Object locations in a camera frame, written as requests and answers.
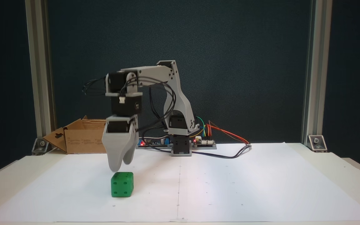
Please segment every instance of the red wire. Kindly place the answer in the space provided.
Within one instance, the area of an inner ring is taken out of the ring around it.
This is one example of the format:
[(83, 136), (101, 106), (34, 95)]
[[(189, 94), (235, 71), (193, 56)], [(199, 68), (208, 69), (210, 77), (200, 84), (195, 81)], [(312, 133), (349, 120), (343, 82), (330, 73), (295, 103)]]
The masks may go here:
[(212, 127), (213, 127), (213, 128), (215, 128), (216, 130), (223, 131), (223, 132), (225, 132), (225, 133), (227, 133), (227, 134), (231, 134), (231, 135), (239, 138), (242, 142), (244, 142), (244, 143), (246, 143), (246, 144), (249, 144), (249, 142), (248, 142), (246, 139), (244, 139), (244, 138), (242, 138), (242, 137), (240, 137), (240, 136), (238, 136), (238, 135), (236, 135), (236, 134), (233, 134), (233, 133), (228, 132), (228, 131), (226, 131), (226, 130), (220, 129), (220, 128), (218, 128), (218, 127), (211, 126), (211, 125), (209, 125), (209, 124), (207, 124), (207, 126), (208, 126), (208, 128), (212, 128)]

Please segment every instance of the metal pole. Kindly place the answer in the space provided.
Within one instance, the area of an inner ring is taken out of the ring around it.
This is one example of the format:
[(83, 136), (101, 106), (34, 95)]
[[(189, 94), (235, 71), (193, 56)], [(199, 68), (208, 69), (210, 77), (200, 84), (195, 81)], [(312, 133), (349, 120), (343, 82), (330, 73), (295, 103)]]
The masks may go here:
[(308, 135), (322, 134), (333, 1), (316, 0), (313, 4), (314, 20), (311, 24), (301, 137), (301, 142), (306, 146), (309, 144)]
[(56, 128), (46, 0), (25, 0), (37, 137)]

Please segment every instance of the die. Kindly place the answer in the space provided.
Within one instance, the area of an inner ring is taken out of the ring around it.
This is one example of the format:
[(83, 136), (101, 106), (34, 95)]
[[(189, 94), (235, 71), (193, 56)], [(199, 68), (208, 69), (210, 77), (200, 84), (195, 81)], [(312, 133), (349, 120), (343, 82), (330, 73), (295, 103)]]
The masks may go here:
[(132, 172), (116, 172), (110, 180), (112, 197), (130, 197), (134, 189)]

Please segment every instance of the white table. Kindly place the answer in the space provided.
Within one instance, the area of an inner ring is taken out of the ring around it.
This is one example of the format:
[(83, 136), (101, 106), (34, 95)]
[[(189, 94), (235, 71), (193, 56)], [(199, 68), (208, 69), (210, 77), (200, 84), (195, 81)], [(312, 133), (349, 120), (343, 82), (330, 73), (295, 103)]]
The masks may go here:
[[(346, 159), (343, 160), (333, 153), (314, 153), (304, 145), (299, 143), (288, 144), (315, 168), (322, 172), (327, 178), (344, 190), (351, 198), (360, 204), (360, 165)], [(12, 198), (17, 192), (33, 182), (44, 171), (57, 163), (64, 153), (55, 150), (43, 156), (26, 156), (19, 161), (7, 166), (0, 171), (0, 206)], [(0, 224), (23, 224), (18, 222), (0, 222)], [(45, 223), (26, 223), (26, 224), (45, 224)], [(101, 224), (100, 222), (86, 222), (82, 224)], [(107, 222), (106, 224), (129, 224), (120, 222)], [(249, 222), (249, 225), (352, 225), (360, 224), (360, 221), (336, 221), (336, 222)]]

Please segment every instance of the cardboard box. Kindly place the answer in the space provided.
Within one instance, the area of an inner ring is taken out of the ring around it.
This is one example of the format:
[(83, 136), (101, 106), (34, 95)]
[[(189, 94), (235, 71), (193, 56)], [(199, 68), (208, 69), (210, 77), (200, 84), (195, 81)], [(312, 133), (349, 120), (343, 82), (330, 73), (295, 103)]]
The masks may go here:
[(102, 143), (106, 120), (87, 116), (48, 134), (44, 139), (67, 154), (106, 153)]

